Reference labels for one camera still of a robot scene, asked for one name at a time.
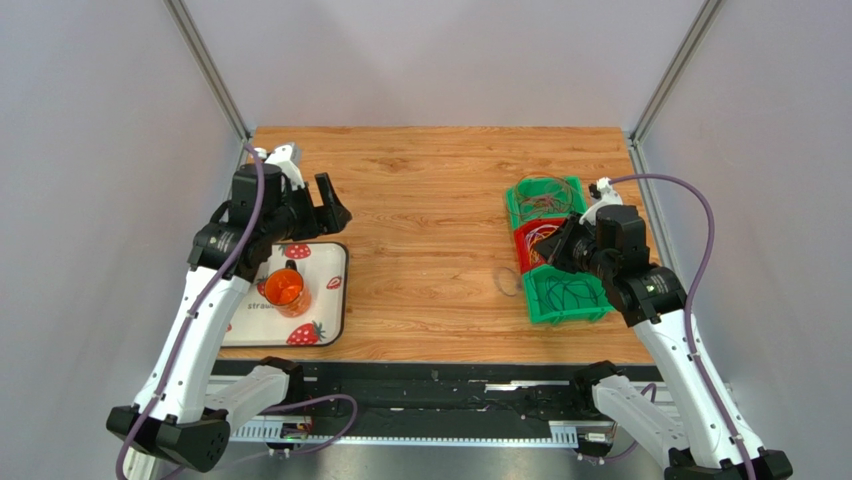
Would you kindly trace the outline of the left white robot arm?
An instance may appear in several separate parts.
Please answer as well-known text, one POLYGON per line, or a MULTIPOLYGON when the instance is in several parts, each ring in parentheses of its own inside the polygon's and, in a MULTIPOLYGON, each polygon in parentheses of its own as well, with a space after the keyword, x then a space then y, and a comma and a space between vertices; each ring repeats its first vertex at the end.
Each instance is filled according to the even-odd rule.
POLYGON ((216 395, 207 387, 227 327, 274 244, 337 234, 351 221, 329 175, 314 179, 319 205, 278 164, 256 161, 233 174, 229 199, 193 238, 182 301, 155 366, 134 400, 106 420, 123 442, 117 478, 129 450, 175 465, 170 478, 209 472, 249 420, 304 406, 303 367, 273 356, 216 395))

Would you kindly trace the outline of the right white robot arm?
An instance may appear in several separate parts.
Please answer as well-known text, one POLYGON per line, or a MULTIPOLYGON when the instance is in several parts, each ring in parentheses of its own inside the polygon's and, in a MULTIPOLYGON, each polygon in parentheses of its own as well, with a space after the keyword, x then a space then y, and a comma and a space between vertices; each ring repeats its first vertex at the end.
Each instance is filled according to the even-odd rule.
POLYGON ((608 361, 580 377, 592 408, 620 424, 666 479, 788 479, 788 456, 768 449, 705 359, 677 275, 650 259, 634 206, 596 206, 569 215, 534 247, 556 269, 599 279, 608 302, 651 354, 679 413, 673 420, 608 361))

